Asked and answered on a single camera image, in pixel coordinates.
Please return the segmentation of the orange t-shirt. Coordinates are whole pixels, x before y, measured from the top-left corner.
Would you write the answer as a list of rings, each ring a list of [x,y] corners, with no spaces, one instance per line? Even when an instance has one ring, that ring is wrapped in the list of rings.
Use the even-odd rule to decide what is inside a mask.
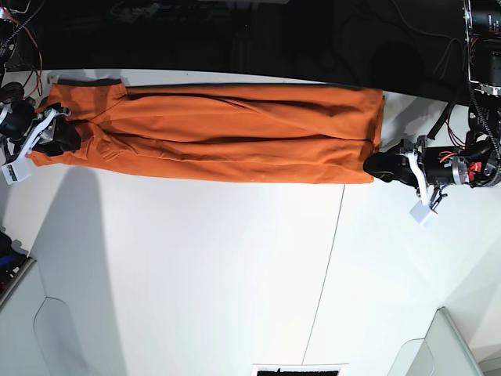
[[[128,175],[230,183],[371,183],[384,94],[331,85],[54,84],[46,104],[70,109],[78,150],[65,164]]]

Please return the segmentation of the grey box, bottom right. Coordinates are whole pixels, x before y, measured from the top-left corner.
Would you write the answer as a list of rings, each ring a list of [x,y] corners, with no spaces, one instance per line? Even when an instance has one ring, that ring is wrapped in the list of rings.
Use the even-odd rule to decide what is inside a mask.
[[[445,307],[438,309],[424,338],[400,348],[389,376],[482,376],[483,372]]]

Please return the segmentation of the white framed black panel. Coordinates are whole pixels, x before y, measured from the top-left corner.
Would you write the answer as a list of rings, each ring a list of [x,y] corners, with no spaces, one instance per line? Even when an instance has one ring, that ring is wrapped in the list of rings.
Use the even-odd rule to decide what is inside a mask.
[[[251,376],[261,375],[345,375],[349,369],[348,364],[311,364],[311,365],[290,365],[290,364],[254,364]]]

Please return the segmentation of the grey tool tray, left edge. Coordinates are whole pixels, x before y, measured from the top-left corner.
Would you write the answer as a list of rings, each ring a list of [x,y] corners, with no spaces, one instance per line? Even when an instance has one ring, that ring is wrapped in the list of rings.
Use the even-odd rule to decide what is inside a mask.
[[[27,254],[15,249],[14,241],[1,228],[1,309],[13,296],[14,291],[36,261]]]

